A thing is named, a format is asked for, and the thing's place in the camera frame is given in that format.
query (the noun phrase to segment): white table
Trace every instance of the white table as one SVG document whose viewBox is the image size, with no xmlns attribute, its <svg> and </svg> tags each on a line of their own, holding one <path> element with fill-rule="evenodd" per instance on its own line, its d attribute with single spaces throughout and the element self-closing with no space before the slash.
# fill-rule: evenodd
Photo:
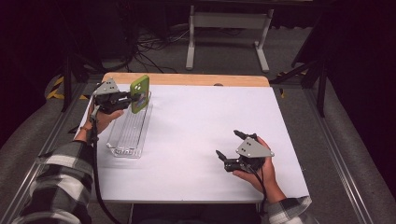
<svg viewBox="0 0 396 224">
<path fill-rule="evenodd" d="M 126 91 L 129 84 L 120 84 Z M 151 85 L 153 109 L 140 159 L 115 158 L 99 135 L 103 200 L 113 203 L 258 203 L 262 195 L 223 169 L 215 150 L 237 158 L 257 133 L 275 152 L 276 179 L 288 197 L 308 195 L 272 88 Z"/>
</svg>

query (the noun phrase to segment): transparent tray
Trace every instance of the transparent tray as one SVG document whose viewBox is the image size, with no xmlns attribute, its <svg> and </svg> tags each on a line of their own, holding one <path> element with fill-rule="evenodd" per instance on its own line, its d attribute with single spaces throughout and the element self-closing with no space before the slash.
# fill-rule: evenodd
<svg viewBox="0 0 396 224">
<path fill-rule="evenodd" d="M 142 156 L 151 110 L 152 104 L 148 104 L 134 114 L 128 107 L 123 116 L 113 121 L 106 146 L 115 157 L 138 159 Z"/>
</svg>

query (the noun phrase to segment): plaid sleeve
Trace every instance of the plaid sleeve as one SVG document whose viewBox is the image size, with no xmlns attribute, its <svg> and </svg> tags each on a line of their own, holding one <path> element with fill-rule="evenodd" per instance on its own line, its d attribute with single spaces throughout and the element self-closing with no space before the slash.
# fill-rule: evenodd
<svg viewBox="0 0 396 224">
<path fill-rule="evenodd" d="M 269 221 L 277 223 L 316 223 L 315 219 L 305 213 L 312 200 L 309 196 L 287 198 L 268 206 Z"/>
<path fill-rule="evenodd" d="M 30 187 L 30 199 L 13 223 L 91 223 L 93 150 L 71 142 L 39 156 L 44 168 Z"/>
</svg>

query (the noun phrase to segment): person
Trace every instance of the person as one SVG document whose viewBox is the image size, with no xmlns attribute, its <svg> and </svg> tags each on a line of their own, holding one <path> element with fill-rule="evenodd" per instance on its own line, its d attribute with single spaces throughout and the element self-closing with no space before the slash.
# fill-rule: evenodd
<svg viewBox="0 0 396 224">
<path fill-rule="evenodd" d="M 98 133 L 101 133 L 113 119 L 119 118 L 122 114 L 122 110 L 110 115 L 98 112 Z M 44 165 L 44 168 L 32 183 L 30 198 L 13 223 L 92 223 L 88 213 L 88 204 L 92 192 L 94 154 L 92 146 L 87 144 L 90 140 L 91 128 L 92 124 L 87 119 L 72 142 L 37 158 L 36 162 Z M 261 138 L 259 142 L 267 146 Z M 305 212 L 311 204 L 309 197 L 287 198 L 282 192 L 276 183 L 275 168 L 271 158 L 265 159 L 262 171 L 260 170 L 258 174 L 261 173 L 270 204 L 267 211 L 270 223 L 316 223 L 315 219 Z M 233 171 L 233 174 L 262 192 L 262 186 L 255 175 L 242 171 Z M 152 222 L 143 220 L 140 223 Z M 196 220 L 178 223 L 205 222 Z"/>
</svg>

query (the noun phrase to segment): human hand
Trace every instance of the human hand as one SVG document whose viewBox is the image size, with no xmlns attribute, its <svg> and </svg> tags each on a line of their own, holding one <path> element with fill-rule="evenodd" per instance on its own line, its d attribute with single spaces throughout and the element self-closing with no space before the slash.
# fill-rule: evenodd
<svg viewBox="0 0 396 224">
<path fill-rule="evenodd" d="M 123 110 L 116 110 L 111 114 L 105 114 L 101 111 L 98 111 L 96 114 L 96 128 L 98 134 L 101 133 L 113 119 L 119 118 L 123 115 Z M 75 140 L 87 141 L 87 131 L 92 129 L 92 123 L 90 121 L 92 114 L 92 107 L 89 107 L 87 120 L 85 121 L 84 125 L 80 128 L 80 132 L 76 135 Z"/>
<path fill-rule="evenodd" d="M 259 136 L 257 137 L 257 140 L 263 146 L 268 147 L 268 145 L 265 143 L 265 141 L 262 140 Z M 254 174 L 250 174 L 250 173 L 240 171 L 240 170 L 235 170 L 235 171 L 233 171 L 233 175 L 236 175 L 239 178 L 246 180 L 256 190 L 263 193 L 262 192 L 262 184 L 260 183 L 260 181 L 257 179 L 257 177 Z M 260 176 L 262 179 L 262 183 L 265 186 L 267 196 L 268 196 L 268 201 L 270 203 L 275 203 L 275 202 L 278 202 L 278 201 L 286 198 L 286 196 L 283 194 L 282 190 L 276 183 L 276 173 L 275 173 L 275 167 L 272 163 L 272 157 L 265 158 L 265 163 L 262 166 L 262 168 L 257 171 L 257 175 Z"/>
</svg>

